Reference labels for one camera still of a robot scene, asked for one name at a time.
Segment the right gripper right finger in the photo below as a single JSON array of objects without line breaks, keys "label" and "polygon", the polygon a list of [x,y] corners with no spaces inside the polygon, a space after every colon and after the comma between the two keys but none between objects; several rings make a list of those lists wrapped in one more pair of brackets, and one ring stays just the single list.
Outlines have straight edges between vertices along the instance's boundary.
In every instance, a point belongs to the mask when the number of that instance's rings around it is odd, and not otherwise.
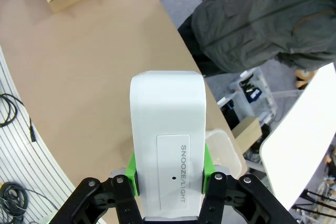
[{"label": "right gripper right finger", "polygon": [[235,179],[216,171],[205,147],[204,199],[195,223],[221,223],[225,206],[231,206],[246,223],[296,223],[294,217],[254,175]]}]

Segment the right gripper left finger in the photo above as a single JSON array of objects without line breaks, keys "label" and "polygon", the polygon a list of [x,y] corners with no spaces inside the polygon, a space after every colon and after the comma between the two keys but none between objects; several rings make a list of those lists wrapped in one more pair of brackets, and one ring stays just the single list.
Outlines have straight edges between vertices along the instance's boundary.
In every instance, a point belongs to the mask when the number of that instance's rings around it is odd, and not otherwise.
[{"label": "right gripper left finger", "polygon": [[54,216],[54,223],[97,223],[114,208],[119,223],[143,223],[135,197],[139,195],[135,155],[126,169],[100,180],[83,179]]}]

